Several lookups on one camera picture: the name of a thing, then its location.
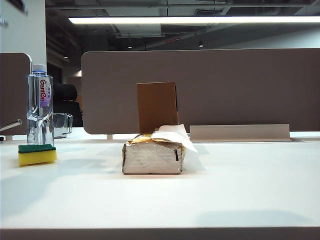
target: wrapped package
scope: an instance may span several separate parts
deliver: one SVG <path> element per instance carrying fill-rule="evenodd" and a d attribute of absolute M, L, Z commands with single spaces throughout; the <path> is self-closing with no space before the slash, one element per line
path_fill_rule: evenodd
<path fill-rule="evenodd" d="M 192 146 L 185 127 L 165 125 L 150 134 L 140 134 L 122 148 L 124 174 L 180 174 L 186 154 Z"/>

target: bottle cap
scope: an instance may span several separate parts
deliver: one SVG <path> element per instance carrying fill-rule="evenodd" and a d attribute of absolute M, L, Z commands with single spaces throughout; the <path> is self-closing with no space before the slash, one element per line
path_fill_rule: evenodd
<path fill-rule="evenodd" d="M 47 73 L 47 66 L 42 64 L 33 64 L 32 72 Z"/>

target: gray partition panel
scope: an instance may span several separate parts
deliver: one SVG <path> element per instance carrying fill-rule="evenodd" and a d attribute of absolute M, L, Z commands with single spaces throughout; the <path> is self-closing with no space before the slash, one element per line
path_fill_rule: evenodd
<path fill-rule="evenodd" d="M 31 59 L 25 53 L 0 53 L 0 126 L 17 119 L 22 125 L 0 132 L 0 135 L 27 134 L 28 83 Z"/>
<path fill-rule="evenodd" d="M 319 131 L 319 56 L 318 48 L 86 52 L 84 128 L 138 133 L 136 83 L 174 81 L 187 131 L 241 124 Z"/>

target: sponge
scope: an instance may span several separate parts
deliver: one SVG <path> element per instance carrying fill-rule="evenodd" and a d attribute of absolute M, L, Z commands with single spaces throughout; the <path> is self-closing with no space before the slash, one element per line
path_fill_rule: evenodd
<path fill-rule="evenodd" d="M 51 144 L 19 145 L 19 165 L 53 163 L 57 159 L 56 148 Z"/>

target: water bottle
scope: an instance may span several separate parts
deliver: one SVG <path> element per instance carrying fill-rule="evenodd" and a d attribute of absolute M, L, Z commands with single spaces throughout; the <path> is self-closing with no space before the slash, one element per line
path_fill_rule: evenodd
<path fill-rule="evenodd" d="M 47 66 L 34 64 L 28 81 L 28 145 L 54 146 L 53 78 L 47 75 Z"/>

